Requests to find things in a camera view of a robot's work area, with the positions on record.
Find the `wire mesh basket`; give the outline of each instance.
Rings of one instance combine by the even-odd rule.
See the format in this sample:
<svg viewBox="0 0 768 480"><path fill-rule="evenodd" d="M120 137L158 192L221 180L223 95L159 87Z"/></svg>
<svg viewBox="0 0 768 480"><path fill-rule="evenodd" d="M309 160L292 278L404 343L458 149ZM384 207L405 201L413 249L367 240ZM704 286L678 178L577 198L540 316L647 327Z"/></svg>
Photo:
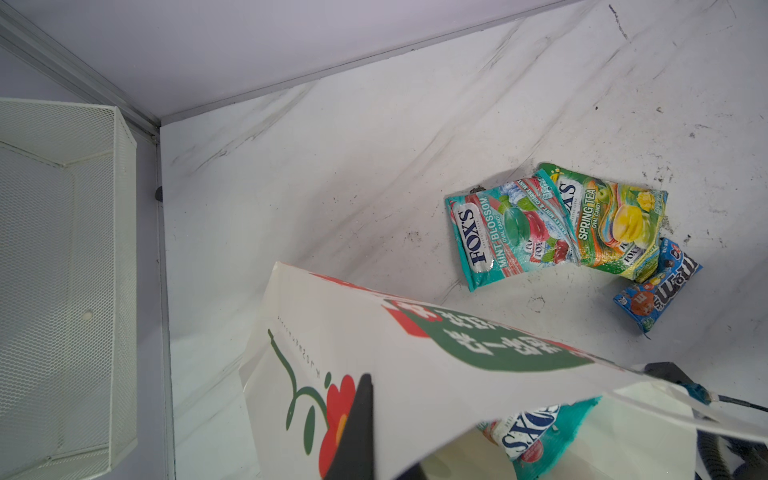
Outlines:
<svg viewBox="0 0 768 480"><path fill-rule="evenodd" d="M136 446L136 142L115 107L0 99L0 479Z"/></svg>

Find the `red candy on blue packet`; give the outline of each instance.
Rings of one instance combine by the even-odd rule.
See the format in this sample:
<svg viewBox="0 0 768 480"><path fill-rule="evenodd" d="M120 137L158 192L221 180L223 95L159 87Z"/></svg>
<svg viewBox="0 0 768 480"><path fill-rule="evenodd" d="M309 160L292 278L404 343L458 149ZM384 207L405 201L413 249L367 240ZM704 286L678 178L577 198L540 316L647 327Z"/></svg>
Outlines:
<svg viewBox="0 0 768 480"><path fill-rule="evenodd" d="M614 297L643 333L648 333L674 297L702 266L668 238L661 239L659 267L648 280Z"/></svg>

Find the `white bag handle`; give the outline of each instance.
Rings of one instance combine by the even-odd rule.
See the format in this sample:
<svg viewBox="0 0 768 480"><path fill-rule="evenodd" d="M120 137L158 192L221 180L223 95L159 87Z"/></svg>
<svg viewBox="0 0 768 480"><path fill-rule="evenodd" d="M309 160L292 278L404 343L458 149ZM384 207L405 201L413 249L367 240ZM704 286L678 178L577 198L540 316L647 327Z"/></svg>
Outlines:
<svg viewBox="0 0 768 480"><path fill-rule="evenodd" d="M645 402L637 401L618 392L606 392L605 395L619 402L622 402L625 405L643 410L645 412L651 412L676 425L691 426L695 429L704 430L705 432L737 437L740 439L750 440L752 442L768 442L768 430L752 425L750 423L743 422L739 419L735 419L734 417L726 415L722 412L718 412L717 410L692 399L688 395L684 395L682 392L671 388L667 382L653 381L651 383L653 387L656 388L659 392L670 396L673 399L676 399L678 402L684 403L692 409L697 410L698 412L701 412L711 419L716 420L716 422L668 412L664 409L649 405Z"/></svg>

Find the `paper bag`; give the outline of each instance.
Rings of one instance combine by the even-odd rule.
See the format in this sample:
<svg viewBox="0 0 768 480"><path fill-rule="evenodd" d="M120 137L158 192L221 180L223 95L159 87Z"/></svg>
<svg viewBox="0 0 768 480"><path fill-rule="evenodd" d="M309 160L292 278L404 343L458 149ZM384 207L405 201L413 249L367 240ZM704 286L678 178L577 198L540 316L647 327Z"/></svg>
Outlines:
<svg viewBox="0 0 768 480"><path fill-rule="evenodd" d="M264 478L326 476L356 394L370 394L365 374L379 479L480 421L646 379L501 323L277 263L240 365Z"/></svg>

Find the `white marble table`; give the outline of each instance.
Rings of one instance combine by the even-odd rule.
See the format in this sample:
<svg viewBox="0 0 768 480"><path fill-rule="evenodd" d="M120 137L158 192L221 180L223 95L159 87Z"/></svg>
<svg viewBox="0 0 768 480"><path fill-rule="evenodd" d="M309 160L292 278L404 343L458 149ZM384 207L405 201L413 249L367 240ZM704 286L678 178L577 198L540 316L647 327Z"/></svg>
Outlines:
<svg viewBox="0 0 768 480"><path fill-rule="evenodd" d="M764 319L766 22L762 0L587 0L162 127L177 478L259 478L237 363L276 260L623 364ZM588 268L469 293L443 197L542 161L669 191L705 270L650 340Z"/></svg>

